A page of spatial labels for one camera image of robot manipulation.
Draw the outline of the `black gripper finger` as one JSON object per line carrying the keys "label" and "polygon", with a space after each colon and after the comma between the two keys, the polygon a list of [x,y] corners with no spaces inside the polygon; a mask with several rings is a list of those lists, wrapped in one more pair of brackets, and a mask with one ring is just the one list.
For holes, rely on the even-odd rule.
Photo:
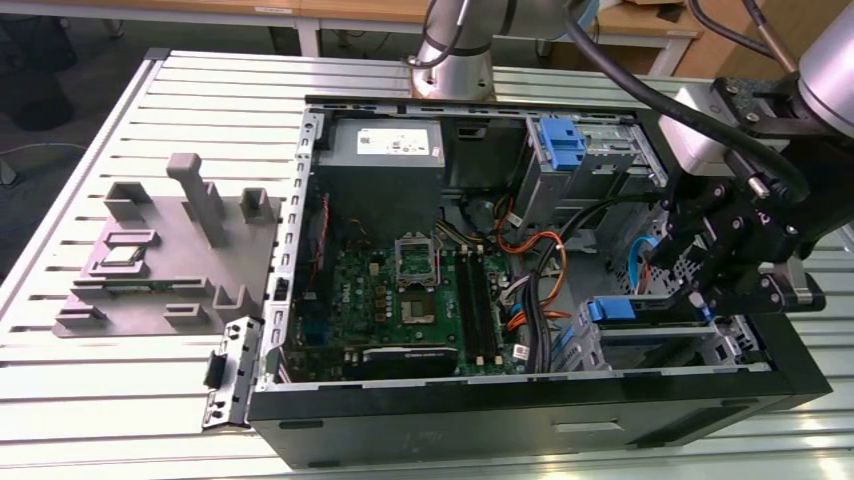
{"label": "black gripper finger", "polygon": [[693,277],[693,290],[716,315],[747,315],[769,310],[769,293],[761,286],[761,262],[743,258],[736,250],[743,239],[717,241]]}
{"label": "black gripper finger", "polygon": [[732,301],[732,260],[736,247],[735,180],[712,177],[678,184],[669,190],[662,205],[669,212],[666,235],[650,254],[650,264],[670,269],[678,262],[699,235],[708,241],[707,254],[700,261],[689,285],[677,297],[692,293],[707,301]]}

